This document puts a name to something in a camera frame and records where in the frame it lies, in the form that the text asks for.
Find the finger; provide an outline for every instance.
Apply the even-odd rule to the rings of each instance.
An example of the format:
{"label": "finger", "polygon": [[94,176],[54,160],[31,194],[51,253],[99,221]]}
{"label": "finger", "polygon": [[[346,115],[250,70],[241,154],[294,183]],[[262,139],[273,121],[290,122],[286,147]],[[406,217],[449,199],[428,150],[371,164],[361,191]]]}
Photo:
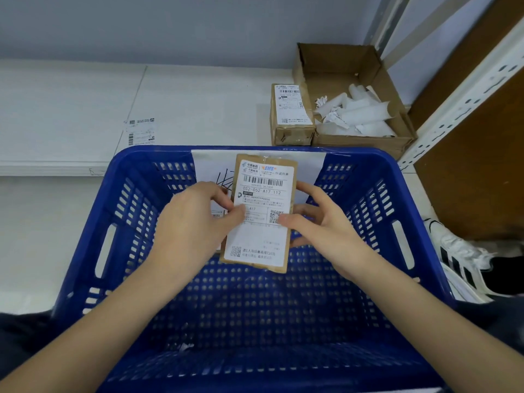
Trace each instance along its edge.
{"label": "finger", "polygon": [[297,181],[297,189],[305,194],[309,194],[313,200],[320,206],[320,208],[327,208],[331,206],[333,200],[326,194],[325,191],[320,189],[318,186],[311,185],[309,183]]}
{"label": "finger", "polygon": [[298,237],[289,243],[289,248],[301,247],[303,245],[311,245],[311,242],[304,236]]}
{"label": "finger", "polygon": [[226,235],[237,227],[239,224],[244,222],[246,217],[246,206],[241,204],[237,207],[234,207],[230,212],[223,216],[222,218],[216,218],[213,220],[213,223],[216,226],[216,230],[220,233],[220,236],[226,237]]}
{"label": "finger", "polygon": [[302,236],[311,241],[315,235],[320,233],[322,228],[319,225],[307,220],[302,215],[297,214],[280,214],[278,223],[289,229],[298,231]]}
{"label": "finger", "polygon": [[227,211],[233,209],[233,202],[227,196],[226,191],[222,187],[218,186],[213,182],[199,182],[192,186],[194,190],[198,190],[203,193],[205,196],[209,197],[210,200],[214,200],[220,206],[224,207]]}
{"label": "finger", "polygon": [[311,204],[295,204],[293,205],[293,213],[313,218],[317,225],[324,219],[324,212],[319,207]]}

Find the small cardboard package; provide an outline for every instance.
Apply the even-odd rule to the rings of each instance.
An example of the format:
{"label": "small cardboard package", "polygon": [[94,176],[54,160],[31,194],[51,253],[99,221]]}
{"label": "small cardboard package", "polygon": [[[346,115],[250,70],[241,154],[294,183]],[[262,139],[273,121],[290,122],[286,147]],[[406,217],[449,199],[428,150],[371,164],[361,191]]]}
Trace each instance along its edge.
{"label": "small cardboard package", "polygon": [[393,118],[386,123],[396,137],[322,135],[316,132],[313,146],[375,147],[398,160],[416,139],[395,85],[371,45],[298,44],[293,81],[300,86],[303,96],[309,96],[310,105],[325,95],[330,100],[342,92],[348,93],[350,84],[371,85],[382,102],[389,101],[388,111]]}
{"label": "small cardboard package", "polygon": [[245,204],[246,217],[222,242],[220,261],[287,271],[291,229],[278,216],[293,210],[297,166],[292,160],[237,155],[231,200]]}
{"label": "small cardboard package", "polygon": [[[307,118],[297,123],[296,121],[286,121],[277,118],[277,105],[280,100],[279,87],[294,87],[293,89],[286,89],[282,91],[300,91],[301,105]],[[295,146],[309,146],[315,133],[315,120],[313,118],[313,109],[308,95],[308,90],[305,85],[289,85],[289,84],[273,84],[271,88],[271,142],[273,146],[279,145],[295,145]]]}

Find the basket handle hole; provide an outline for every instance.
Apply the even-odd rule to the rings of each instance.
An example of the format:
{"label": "basket handle hole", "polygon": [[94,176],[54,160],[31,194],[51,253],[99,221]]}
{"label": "basket handle hole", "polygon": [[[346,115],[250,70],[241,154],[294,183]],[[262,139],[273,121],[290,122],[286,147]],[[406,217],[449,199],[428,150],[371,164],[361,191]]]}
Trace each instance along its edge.
{"label": "basket handle hole", "polygon": [[404,233],[404,228],[402,227],[400,221],[393,221],[391,225],[393,227],[393,231],[395,232],[395,236],[397,237],[400,251],[402,252],[402,256],[404,257],[404,262],[406,262],[408,270],[411,270],[415,267],[415,259],[413,258],[413,253],[411,252],[411,248],[409,247],[406,233]]}
{"label": "basket handle hole", "polygon": [[113,238],[115,237],[116,232],[116,225],[111,224],[108,227],[108,231],[105,234],[104,243],[102,244],[102,248],[100,249],[99,258],[96,261],[95,266],[95,276],[99,279],[102,278],[102,275],[104,274],[105,265],[108,262],[109,257],[109,251],[111,250],[111,244],[113,244]]}

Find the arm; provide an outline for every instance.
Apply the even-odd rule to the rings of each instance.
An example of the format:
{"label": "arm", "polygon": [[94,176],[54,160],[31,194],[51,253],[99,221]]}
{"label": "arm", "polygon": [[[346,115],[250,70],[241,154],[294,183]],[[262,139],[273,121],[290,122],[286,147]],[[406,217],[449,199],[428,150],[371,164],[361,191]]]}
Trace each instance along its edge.
{"label": "arm", "polygon": [[312,244],[342,276],[365,291],[454,391],[524,391],[524,357],[369,248],[319,187],[297,182],[297,188],[320,207],[300,204],[293,208],[295,215],[280,216],[282,225],[303,235],[292,246]]}
{"label": "arm", "polygon": [[[230,212],[211,216],[213,199]],[[1,392],[94,392],[154,315],[199,272],[243,207],[210,182],[173,197],[147,260],[109,297],[3,381]]]}

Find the qr code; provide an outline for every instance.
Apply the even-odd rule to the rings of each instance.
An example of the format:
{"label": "qr code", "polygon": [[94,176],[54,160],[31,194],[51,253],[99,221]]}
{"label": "qr code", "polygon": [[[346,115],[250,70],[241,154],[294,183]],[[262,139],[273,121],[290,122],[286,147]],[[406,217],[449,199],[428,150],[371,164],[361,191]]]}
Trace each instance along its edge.
{"label": "qr code", "polygon": [[240,252],[242,250],[242,247],[239,246],[232,246],[231,247],[231,256],[236,256],[240,258]]}
{"label": "qr code", "polygon": [[269,213],[269,223],[277,223],[278,216],[282,213],[282,211],[275,211],[271,210]]}

